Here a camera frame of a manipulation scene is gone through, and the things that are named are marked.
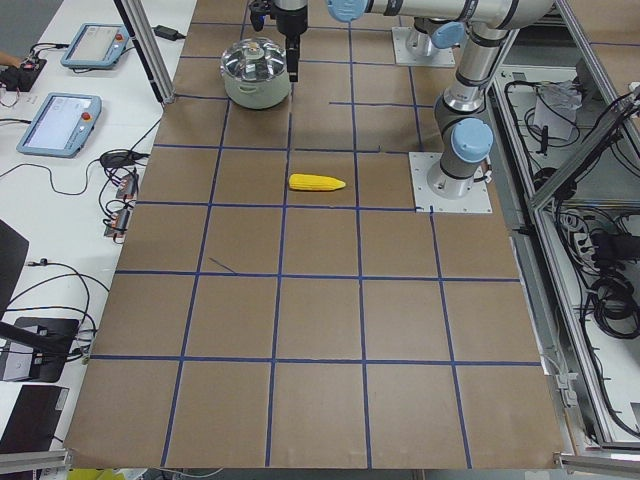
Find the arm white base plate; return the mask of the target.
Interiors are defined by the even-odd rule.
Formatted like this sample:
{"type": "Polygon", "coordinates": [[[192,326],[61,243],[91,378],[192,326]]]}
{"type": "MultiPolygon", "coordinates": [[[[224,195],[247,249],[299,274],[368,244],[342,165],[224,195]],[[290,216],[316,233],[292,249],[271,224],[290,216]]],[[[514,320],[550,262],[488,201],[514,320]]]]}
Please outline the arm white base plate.
{"type": "Polygon", "coordinates": [[[413,27],[393,27],[391,32],[397,65],[430,68],[455,66],[453,49],[437,48],[428,34],[419,32],[413,27]]]}
{"type": "Polygon", "coordinates": [[[493,212],[482,164],[467,179],[448,177],[439,152],[410,152],[409,164],[415,210],[421,213],[491,214],[493,212]]]}

